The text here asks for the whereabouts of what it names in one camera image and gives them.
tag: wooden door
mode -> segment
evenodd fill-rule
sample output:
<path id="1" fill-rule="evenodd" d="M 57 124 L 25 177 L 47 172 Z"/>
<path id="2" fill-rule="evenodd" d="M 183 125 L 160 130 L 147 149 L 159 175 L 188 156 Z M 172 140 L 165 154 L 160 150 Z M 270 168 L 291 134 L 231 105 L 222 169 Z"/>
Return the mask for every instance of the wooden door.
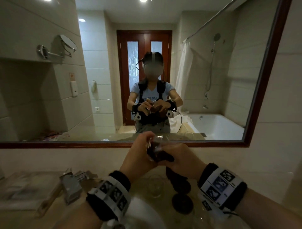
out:
<path id="1" fill-rule="evenodd" d="M 170 81 L 172 31 L 117 31 L 119 48 L 120 84 L 122 94 L 123 123 L 134 125 L 131 111 L 127 109 L 130 89 L 144 79 L 142 63 L 137 62 L 146 52 L 160 52 L 164 58 L 165 72 L 160 78 Z"/>

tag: t-shirt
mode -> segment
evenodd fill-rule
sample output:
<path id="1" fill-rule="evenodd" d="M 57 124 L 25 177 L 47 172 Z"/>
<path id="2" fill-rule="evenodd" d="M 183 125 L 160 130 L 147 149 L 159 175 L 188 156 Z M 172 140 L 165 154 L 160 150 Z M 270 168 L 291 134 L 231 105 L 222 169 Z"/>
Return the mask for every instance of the t-shirt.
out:
<path id="1" fill-rule="evenodd" d="M 162 99 L 164 101 L 167 100 L 167 98 L 169 96 L 169 92 L 173 89 L 175 89 L 175 88 L 171 84 L 166 82 L 166 89 L 165 89 L 165 92 L 162 94 Z M 140 99 L 140 88 L 138 87 L 138 82 L 133 85 L 130 92 L 135 92 L 138 94 L 137 99 L 136 99 L 136 102 L 138 103 L 138 101 Z M 150 99 L 151 101 L 158 100 L 159 94 L 157 92 L 157 87 L 155 87 L 155 89 L 153 91 L 151 91 L 149 88 L 147 88 L 143 93 L 143 99 L 145 101 L 146 101 L 146 99 Z"/>

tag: mirror frame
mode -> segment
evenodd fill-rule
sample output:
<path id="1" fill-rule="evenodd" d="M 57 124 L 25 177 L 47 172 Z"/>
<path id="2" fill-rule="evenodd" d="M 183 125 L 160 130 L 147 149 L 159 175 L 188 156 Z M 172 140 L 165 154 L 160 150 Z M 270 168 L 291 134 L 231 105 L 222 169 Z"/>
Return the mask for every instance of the mirror frame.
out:
<path id="1" fill-rule="evenodd" d="M 292 0 L 279 0 L 277 11 L 271 28 L 267 49 L 254 92 L 243 139 L 239 141 L 175 141 L 185 143 L 189 147 L 242 147 L 250 146 L 261 105 L 264 99 L 268 80 L 274 65 L 278 47 L 286 23 Z M 30 148 L 129 148 L 133 142 L 3 142 L 0 149 L 30 149 Z"/>

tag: orange sticker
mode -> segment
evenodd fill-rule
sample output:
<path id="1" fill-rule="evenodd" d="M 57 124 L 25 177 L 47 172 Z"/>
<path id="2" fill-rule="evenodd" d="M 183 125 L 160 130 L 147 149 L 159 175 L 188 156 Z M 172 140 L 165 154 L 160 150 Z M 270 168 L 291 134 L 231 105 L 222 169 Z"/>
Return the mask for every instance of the orange sticker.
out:
<path id="1" fill-rule="evenodd" d="M 76 77 L 75 77 L 74 73 L 69 73 L 69 78 L 70 78 L 70 81 L 75 81 L 76 80 Z"/>

